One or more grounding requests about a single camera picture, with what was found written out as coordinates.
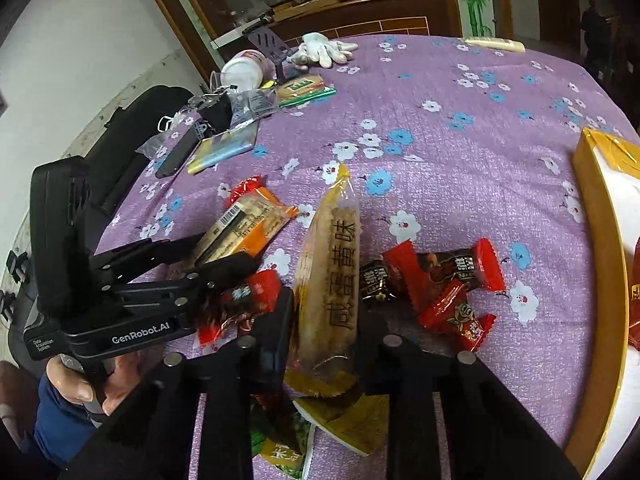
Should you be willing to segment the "person's left hand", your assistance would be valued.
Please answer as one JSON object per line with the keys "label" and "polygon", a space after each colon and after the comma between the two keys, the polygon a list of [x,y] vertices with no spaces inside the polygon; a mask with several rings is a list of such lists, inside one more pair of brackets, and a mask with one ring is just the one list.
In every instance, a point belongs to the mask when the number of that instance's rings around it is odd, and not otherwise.
{"label": "person's left hand", "polygon": [[66,401],[82,405],[101,398],[102,412],[110,416],[137,387],[143,362],[143,352],[124,354],[114,359],[111,374],[95,378],[68,368],[59,356],[55,356],[47,362],[46,373],[51,385]]}

